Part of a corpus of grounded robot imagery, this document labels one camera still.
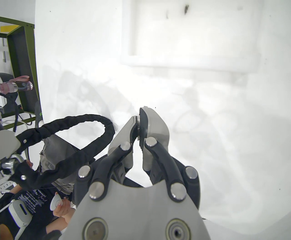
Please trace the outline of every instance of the white controller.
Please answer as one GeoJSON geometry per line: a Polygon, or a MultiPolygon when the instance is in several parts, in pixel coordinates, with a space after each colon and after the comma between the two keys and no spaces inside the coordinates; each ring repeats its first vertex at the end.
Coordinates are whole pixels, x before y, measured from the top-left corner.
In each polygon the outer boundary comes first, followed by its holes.
{"type": "Polygon", "coordinates": [[[51,205],[50,205],[51,211],[54,211],[59,204],[63,205],[63,201],[60,195],[56,194],[51,201],[51,205]]]}

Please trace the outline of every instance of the white wall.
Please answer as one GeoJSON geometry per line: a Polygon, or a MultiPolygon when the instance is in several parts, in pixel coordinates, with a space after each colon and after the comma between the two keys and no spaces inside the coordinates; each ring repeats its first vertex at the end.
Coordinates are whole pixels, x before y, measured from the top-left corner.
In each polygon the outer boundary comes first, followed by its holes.
{"type": "Polygon", "coordinates": [[[0,16],[34,24],[35,0],[0,0],[0,16]]]}
{"type": "MultiPolygon", "coordinates": [[[[7,46],[6,39],[4,39],[4,46],[7,46]]],[[[8,51],[5,52],[5,58],[6,58],[6,62],[3,62],[2,51],[0,51],[0,72],[9,73],[9,74],[13,75],[11,61],[10,61],[10,55],[9,55],[8,51]]]]}
{"type": "Polygon", "coordinates": [[[211,240],[287,240],[290,239],[291,234],[290,222],[291,213],[258,234],[246,235],[224,228],[211,221],[204,221],[209,235],[211,236],[211,240]]]}
{"type": "Polygon", "coordinates": [[[289,0],[263,2],[256,73],[137,70],[140,75],[166,79],[169,89],[168,78],[193,86],[177,94],[192,109],[175,131],[169,127],[173,142],[169,150],[173,153],[177,148],[173,155],[183,152],[184,159],[178,159],[198,169],[200,213],[212,221],[214,239],[224,239],[224,235],[251,239],[263,234],[276,239],[282,231],[275,224],[280,221],[286,227],[281,219],[286,215],[290,219],[290,13],[289,0]],[[178,130],[186,126],[191,133],[179,136],[178,130]]]}

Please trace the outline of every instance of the screw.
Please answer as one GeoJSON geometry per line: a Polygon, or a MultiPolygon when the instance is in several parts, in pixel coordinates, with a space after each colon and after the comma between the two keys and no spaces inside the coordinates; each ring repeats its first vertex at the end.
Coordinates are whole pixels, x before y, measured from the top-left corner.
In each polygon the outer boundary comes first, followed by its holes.
{"type": "Polygon", "coordinates": [[[91,199],[97,199],[104,193],[104,184],[102,182],[94,182],[89,187],[89,196],[91,199]]]}
{"type": "Polygon", "coordinates": [[[196,171],[195,168],[189,166],[185,168],[185,172],[187,174],[187,177],[190,179],[195,179],[198,177],[198,172],[196,171]]]}
{"type": "Polygon", "coordinates": [[[154,137],[148,137],[145,144],[149,147],[153,147],[157,144],[157,140],[154,137]]]}
{"type": "Polygon", "coordinates": [[[175,182],[171,185],[171,194],[177,200],[184,200],[187,196],[187,190],[182,183],[175,182]]]}
{"type": "Polygon", "coordinates": [[[108,225],[102,218],[93,218],[85,225],[83,233],[83,239],[106,240],[108,225]]]}
{"type": "Polygon", "coordinates": [[[131,147],[131,144],[129,142],[124,142],[122,144],[120,144],[120,148],[123,150],[123,151],[128,151],[131,147]]]}
{"type": "Polygon", "coordinates": [[[166,227],[167,240],[190,240],[191,232],[188,225],[181,219],[171,220],[166,227]]]}
{"type": "Polygon", "coordinates": [[[88,174],[89,174],[89,172],[90,172],[90,170],[91,170],[90,166],[85,165],[85,166],[83,166],[83,167],[81,167],[81,168],[79,169],[79,171],[78,171],[78,176],[79,176],[80,178],[87,177],[88,174]]]}

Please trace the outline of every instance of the black t-shirt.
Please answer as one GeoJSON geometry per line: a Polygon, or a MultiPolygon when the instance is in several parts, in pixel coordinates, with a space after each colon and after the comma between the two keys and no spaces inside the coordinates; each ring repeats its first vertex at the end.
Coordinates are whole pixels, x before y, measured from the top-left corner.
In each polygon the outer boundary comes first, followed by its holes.
{"type": "MultiPolygon", "coordinates": [[[[56,218],[50,210],[52,198],[55,192],[58,192],[62,198],[65,195],[51,184],[43,188],[50,189],[19,191],[16,194],[5,193],[0,198],[0,210],[9,204],[12,199],[19,199],[24,202],[27,210],[32,215],[30,224],[25,228],[19,240],[41,239],[46,234],[46,226],[56,218]]],[[[8,227],[14,239],[19,231],[19,227],[16,225],[8,208],[0,213],[0,224],[4,224],[8,227]]]]}

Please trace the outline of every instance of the white device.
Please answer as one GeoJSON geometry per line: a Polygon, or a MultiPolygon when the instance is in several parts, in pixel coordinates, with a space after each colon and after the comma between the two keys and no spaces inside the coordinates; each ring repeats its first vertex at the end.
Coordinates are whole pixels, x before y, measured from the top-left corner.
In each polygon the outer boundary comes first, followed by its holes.
{"type": "Polygon", "coordinates": [[[15,137],[15,132],[9,130],[0,131],[0,159],[9,158],[20,146],[19,140],[15,137]]]}
{"type": "Polygon", "coordinates": [[[13,199],[9,204],[2,208],[0,212],[4,211],[6,208],[8,208],[17,226],[20,227],[17,235],[15,236],[15,240],[18,240],[25,228],[31,222],[32,215],[26,209],[24,202],[21,200],[13,199]]]}
{"type": "Polygon", "coordinates": [[[63,205],[63,201],[60,195],[56,194],[51,201],[51,205],[50,205],[51,211],[54,211],[59,204],[63,205]]]}

